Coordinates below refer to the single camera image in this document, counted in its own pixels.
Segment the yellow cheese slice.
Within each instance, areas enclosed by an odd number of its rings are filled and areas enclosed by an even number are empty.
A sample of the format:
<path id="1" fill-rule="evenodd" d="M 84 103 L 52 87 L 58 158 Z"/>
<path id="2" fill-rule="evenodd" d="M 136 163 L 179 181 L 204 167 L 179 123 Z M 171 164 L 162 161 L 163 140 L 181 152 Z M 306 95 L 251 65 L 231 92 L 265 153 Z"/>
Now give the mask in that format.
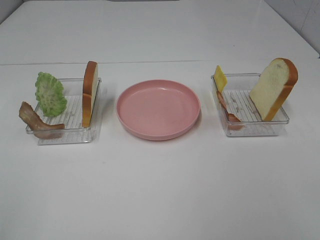
<path id="1" fill-rule="evenodd" d="M 222 93 L 225 86 L 228 83 L 227 77 L 222 71 L 221 67 L 219 65 L 216 66 L 214 75 L 213 75 L 216 83 L 217 90 Z"/>

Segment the bacon strip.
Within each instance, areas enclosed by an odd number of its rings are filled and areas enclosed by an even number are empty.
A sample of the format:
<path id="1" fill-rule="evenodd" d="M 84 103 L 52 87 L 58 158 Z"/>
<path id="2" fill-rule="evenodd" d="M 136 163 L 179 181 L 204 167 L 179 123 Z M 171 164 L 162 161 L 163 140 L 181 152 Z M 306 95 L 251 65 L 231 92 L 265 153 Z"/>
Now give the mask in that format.
<path id="1" fill-rule="evenodd" d="M 234 131 L 241 130 L 244 127 L 244 125 L 240 124 L 241 121 L 233 113 L 229 113 L 227 111 L 227 105 L 225 103 L 225 100 L 221 92 L 217 90 L 216 94 L 217 94 L 218 101 L 221 104 L 221 107 L 224 109 L 224 112 L 226 114 L 226 118 L 228 121 L 228 124 L 227 124 L 228 128 Z"/>
<path id="2" fill-rule="evenodd" d="M 32 106 L 25 101 L 21 103 L 18 116 L 31 130 L 37 131 L 35 136 L 39 139 L 48 140 L 60 138 L 62 136 L 61 132 L 50 133 L 49 131 L 65 129 L 63 123 L 53 125 L 44 123 L 39 115 L 33 110 Z"/>

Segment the bread slice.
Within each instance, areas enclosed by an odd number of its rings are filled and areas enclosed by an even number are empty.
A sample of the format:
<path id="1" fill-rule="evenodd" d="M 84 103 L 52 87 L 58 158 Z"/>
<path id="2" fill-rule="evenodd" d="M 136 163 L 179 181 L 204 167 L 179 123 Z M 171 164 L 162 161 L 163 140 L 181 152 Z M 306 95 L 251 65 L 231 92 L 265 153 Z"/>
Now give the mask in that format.
<path id="1" fill-rule="evenodd" d="M 298 70 L 287 58 L 276 58 L 260 74 L 249 96 L 261 120 L 273 120 L 298 81 Z"/>
<path id="2" fill-rule="evenodd" d="M 98 63 L 89 61 L 86 65 L 82 86 L 82 127 L 90 126 L 98 88 Z"/>

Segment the green lettuce leaf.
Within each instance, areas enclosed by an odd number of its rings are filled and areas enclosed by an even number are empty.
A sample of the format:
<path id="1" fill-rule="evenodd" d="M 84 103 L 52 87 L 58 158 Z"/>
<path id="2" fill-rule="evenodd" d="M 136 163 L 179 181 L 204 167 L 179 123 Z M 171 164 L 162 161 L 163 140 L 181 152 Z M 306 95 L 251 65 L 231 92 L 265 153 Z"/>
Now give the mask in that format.
<path id="1" fill-rule="evenodd" d="M 50 73 L 39 72 L 35 82 L 36 100 L 46 117 L 57 117 L 67 107 L 63 84 Z"/>

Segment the pink round plate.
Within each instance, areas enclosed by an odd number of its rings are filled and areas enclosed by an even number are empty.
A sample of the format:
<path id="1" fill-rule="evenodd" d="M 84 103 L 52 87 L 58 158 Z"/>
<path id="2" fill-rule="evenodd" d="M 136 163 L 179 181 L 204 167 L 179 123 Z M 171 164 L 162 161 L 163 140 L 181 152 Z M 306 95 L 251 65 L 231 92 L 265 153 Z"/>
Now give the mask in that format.
<path id="1" fill-rule="evenodd" d="M 151 141 L 177 138 L 196 123 L 201 104 L 186 85 L 164 79 L 139 82 L 119 96 L 116 113 L 132 135 Z"/>

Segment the clear right plastic tray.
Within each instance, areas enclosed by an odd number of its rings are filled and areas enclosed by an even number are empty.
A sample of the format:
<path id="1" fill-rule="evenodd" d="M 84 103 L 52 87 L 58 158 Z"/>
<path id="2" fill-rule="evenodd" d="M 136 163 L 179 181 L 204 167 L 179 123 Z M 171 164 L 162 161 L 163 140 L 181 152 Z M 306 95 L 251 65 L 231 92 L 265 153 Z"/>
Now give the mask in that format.
<path id="1" fill-rule="evenodd" d="M 217 97 L 217 85 L 213 76 L 213 98 L 218 110 L 220 122 L 228 137 L 278 136 L 289 123 L 289 117 L 280 108 L 272 121 L 262 121 L 261 116 L 252 102 L 249 93 L 260 78 L 259 73 L 227 73 L 227 85 L 221 93 L 227 111 L 234 114 L 244 127 L 240 130 L 230 130 L 226 113 Z"/>

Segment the clear plastic tray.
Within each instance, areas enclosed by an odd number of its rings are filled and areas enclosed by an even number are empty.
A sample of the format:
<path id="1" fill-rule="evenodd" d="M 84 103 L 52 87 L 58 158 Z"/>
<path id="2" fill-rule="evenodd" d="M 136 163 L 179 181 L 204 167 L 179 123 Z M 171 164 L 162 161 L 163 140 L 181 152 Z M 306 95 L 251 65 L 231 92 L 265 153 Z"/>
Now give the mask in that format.
<path id="1" fill-rule="evenodd" d="M 90 126 L 84 128 L 82 126 L 82 78 L 60 78 L 59 81 L 63 85 L 63 94 L 67 99 L 65 111 L 56 117 L 44 116 L 39 106 L 34 108 L 41 120 L 48 125 L 64 124 L 65 129 L 57 130 L 32 130 L 26 126 L 27 134 L 46 135 L 48 139 L 39 138 L 38 145 L 60 145 L 60 144 L 78 144 L 92 142 L 100 134 L 101 128 L 101 78 L 98 78 L 95 102 L 92 111 Z"/>
<path id="2" fill-rule="evenodd" d="M 217 97 L 217 85 L 213 76 L 213 98 L 218 110 L 220 122 L 228 137 L 278 136 L 289 123 L 289 117 L 280 108 L 272 121 L 262 121 L 261 116 L 252 102 L 249 93 L 260 78 L 259 73 L 227 73 L 227 85 L 221 93 L 227 111 L 234 114 L 244 127 L 240 130 L 230 130 L 226 113 Z"/>

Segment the clear left plastic tray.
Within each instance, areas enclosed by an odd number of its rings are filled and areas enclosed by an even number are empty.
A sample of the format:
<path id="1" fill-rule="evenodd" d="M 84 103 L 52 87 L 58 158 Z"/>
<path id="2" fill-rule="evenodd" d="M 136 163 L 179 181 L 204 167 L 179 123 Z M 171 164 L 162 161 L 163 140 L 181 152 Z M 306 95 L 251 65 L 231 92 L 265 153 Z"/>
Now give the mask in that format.
<path id="1" fill-rule="evenodd" d="M 60 144 L 78 144 L 92 142 L 100 134 L 101 128 L 101 78 L 98 78 L 95 102 L 92 111 L 90 126 L 84 128 L 82 126 L 82 78 L 60 78 L 59 81 L 63 85 L 63 94 L 67 99 L 65 111 L 56 117 L 44 116 L 39 106 L 34 108 L 41 120 L 48 125 L 64 124 L 65 129 L 57 130 L 32 130 L 26 126 L 27 134 L 46 135 L 48 139 L 39 138 L 38 145 L 60 145 Z"/>

